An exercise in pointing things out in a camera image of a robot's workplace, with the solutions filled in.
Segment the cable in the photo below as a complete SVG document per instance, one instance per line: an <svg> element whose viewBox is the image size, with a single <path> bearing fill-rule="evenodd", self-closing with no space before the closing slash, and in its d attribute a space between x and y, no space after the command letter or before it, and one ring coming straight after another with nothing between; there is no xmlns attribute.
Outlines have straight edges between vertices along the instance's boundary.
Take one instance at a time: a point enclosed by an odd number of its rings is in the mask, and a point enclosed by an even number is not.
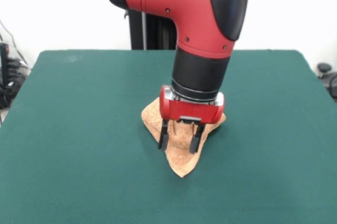
<svg viewBox="0 0 337 224"><path fill-rule="evenodd" d="M22 54L20 53L20 51L17 49L16 47L16 44L15 44L15 40L14 40L14 36L12 35L11 32L9 32L9 30L5 27L5 25L1 22L1 19L0 19L0 25L4 28L4 30L11 36L12 38L12 41L13 41L13 45L14 45L14 48L16 50L16 52L19 54L20 58L23 60L23 62L25 62L26 65L29 65L26 61L26 59L22 56Z"/></svg>

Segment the table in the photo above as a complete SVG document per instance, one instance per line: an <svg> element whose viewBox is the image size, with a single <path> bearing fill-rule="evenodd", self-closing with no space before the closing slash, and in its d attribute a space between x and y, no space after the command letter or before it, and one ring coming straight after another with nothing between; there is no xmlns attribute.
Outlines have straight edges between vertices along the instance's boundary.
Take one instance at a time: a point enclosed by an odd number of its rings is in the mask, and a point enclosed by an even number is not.
<svg viewBox="0 0 337 224"><path fill-rule="evenodd" d="M296 51L235 51L181 179L141 121L174 52L41 53L0 129L1 224L336 223L337 106Z"/></svg>

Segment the red robot arm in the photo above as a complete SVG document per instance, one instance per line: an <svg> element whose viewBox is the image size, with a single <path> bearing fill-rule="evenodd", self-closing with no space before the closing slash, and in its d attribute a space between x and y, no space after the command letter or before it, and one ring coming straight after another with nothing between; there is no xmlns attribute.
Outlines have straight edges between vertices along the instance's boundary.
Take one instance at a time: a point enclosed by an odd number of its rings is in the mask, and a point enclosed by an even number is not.
<svg viewBox="0 0 337 224"><path fill-rule="evenodd" d="M206 124L219 121L219 92L243 26L247 0L110 0L124 9L167 17L177 29L177 50L170 85L160 91L163 118L159 148L165 149L169 120L198 124L190 152L198 150Z"/></svg>

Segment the green tablecloth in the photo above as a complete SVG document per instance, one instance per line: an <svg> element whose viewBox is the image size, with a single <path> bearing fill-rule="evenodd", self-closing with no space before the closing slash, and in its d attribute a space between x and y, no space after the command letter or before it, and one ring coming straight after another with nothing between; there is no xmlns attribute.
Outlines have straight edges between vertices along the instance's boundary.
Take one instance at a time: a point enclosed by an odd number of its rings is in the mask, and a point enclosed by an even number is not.
<svg viewBox="0 0 337 224"><path fill-rule="evenodd" d="M143 126L174 52L43 52L0 129L1 224L337 223L337 106L295 51L235 51L185 179Z"/></svg>

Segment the black knob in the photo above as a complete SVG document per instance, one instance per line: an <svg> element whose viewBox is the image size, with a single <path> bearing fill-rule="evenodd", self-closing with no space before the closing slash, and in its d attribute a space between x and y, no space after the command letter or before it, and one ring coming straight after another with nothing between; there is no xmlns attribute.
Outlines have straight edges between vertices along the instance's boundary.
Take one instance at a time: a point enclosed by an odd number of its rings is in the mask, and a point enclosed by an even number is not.
<svg viewBox="0 0 337 224"><path fill-rule="evenodd" d="M321 73L323 73L323 74L325 74L325 73L331 71L331 69L332 69L331 65L326 64L326 63L320 63L320 64L318 64L318 65L317 65L317 68L318 68L318 70L319 70Z"/></svg>

